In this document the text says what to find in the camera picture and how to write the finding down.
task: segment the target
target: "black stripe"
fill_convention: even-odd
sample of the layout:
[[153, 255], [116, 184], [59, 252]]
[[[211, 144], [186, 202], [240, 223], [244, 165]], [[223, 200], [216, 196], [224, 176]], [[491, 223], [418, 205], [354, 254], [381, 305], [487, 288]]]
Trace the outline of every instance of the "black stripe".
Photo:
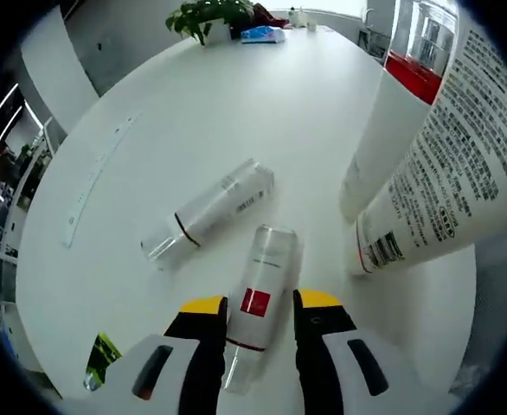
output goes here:
[[240, 348], [247, 348], [248, 350], [253, 350], [254, 352], [264, 352], [265, 351], [264, 348], [256, 348], [255, 346], [250, 346], [249, 344], [240, 343], [240, 342], [237, 342], [236, 340], [229, 339], [228, 337], [227, 337], [227, 342], [233, 343], [235, 346], [238, 346]]
[[356, 237], [357, 237], [357, 255], [359, 255], [359, 262], [361, 263], [361, 267], [368, 274], [372, 274], [372, 272], [369, 271], [365, 267], [365, 264], [363, 263], [363, 252], [362, 252], [361, 246], [359, 245], [359, 220], [356, 220]]
[[184, 236], [187, 240], [192, 242], [194, 245], [196, 245], [198, 248], [200, 247], [200, 244], [198, 244], [194, 238], [192, 238], [190, 235], [188, 235], [188, 232], [186, 232], [186, 229], [184, 229], [183, 223], [181, 222], [180, 218], [178, 217], [178, 214], [175, 214], [176, 223], [178, 223], [178, 226], [180, 226], [181, 231], [183, 231]]
[[351, 352], [361, 368], [363, 378], [371, 396], [380, 395], [388, 389], [388, 382], [382, 373], [382, 369], [375, 357], [363, 340], [350, 340], [348, 342]]

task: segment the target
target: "bottle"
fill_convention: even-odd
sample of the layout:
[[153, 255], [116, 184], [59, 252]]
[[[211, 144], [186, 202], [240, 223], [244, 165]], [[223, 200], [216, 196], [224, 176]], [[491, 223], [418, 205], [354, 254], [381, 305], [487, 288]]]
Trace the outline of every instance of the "bottle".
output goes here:
[[304, 12], [304, 8], [303, 7], [299, 8], [297, 25], [298, 25], [299, 28], [305, 28], [305, 27], [307, 27], [307, 15]]
[[188, 202], [140, 242], [146, 258], [160, 269], [176, 271], [209, 235], [273, 191], [273, 172], [253, 159]]
[[298, 12], [293, 7], [288, 10], [288, 20], [294, 28], [298, 27]]
[[350, 227], [350, 274], [437, 258], [507, 227], [507, 66], [464, 10], [451, 70], [411, 147]]
[[429, 111], [429, 104], [382, 71], [369, 122], [342, 182], [340, 209], [348, 222], [356, 220], [394, 173]]
[[263, 351], [271, 344], [280, 300], [297, 252], [295, 232], [258, 227], [243, 278], [228, 297], [230, 317], [222, 389], [247, 392]]
[[453, 2], [407, 0], [396, 3], [386, 70], [413, 95], [431, 105], [439, 92], [455, 42]]
[[317, 22], [310, 15], [307, 16], [307, 31], [312, 33], [317, 32]]

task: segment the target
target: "white table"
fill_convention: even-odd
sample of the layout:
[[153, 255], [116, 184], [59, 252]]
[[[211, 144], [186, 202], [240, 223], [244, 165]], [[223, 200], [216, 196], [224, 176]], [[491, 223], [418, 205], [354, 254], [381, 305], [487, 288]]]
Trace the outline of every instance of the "white table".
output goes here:
[[[338, 190], [381, 72], [325, 28], [287, 32], [281, 45], [203, 48], [187, 40], [130, 73], [84, 116], [37, 189], [17, 275], [24, 327], [61, 395], [87, 395], [82, 378], [98, 332], [124, 353], [162, 334], [182, 303], [228, 293], [261, 223], [303, 238], [301, 286], [341, 297], [359, 325], [398, 344], [427, 383], [447, 390], [471, 327], [473, 250], [398, 276], [357, 281], [343, 274]], [[139, 112], [93, 187], [72, 246], [64, 247], [64, 223], [95, 157]], [[151, 227], [249, 157], [274, 170], [274, 199], [177, 276], [148, 264], [139, 241]], [[268, 353], [263, 381], [245, 397], [221, 393], [220, 413], [236, 413], [235, 405], [241, 413], [300, 413], [292, 319]]]

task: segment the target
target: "barcode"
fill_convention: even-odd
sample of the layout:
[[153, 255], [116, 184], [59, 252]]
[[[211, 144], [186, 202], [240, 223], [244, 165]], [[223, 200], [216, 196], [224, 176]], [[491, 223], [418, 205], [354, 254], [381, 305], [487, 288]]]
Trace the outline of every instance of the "barcode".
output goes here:
[[395, 240], [394, 232], [388, 232], [382, 238], [377, 239], [375, 243], [365, 248], [365, 252], [376, 268], [405, 259]]
[[250, 206], [252, 206], [254, 203], [255, 203], [255, 198], [254, 197], [250, 197], [247, 201], [245, 201], [239, 207], [236, 208], [236, 213], [239, 214], [243, 210], [245, 210], [245, 209], [249, 208]]

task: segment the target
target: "blue package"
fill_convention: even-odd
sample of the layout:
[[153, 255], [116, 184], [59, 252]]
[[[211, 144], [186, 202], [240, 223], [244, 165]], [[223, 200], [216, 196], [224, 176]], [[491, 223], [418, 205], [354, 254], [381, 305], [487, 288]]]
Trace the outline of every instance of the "blue package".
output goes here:
[[271, 26], [258, 26], [241, 33], [242, 43], [281, 43], [285, 41], [285, 31]]

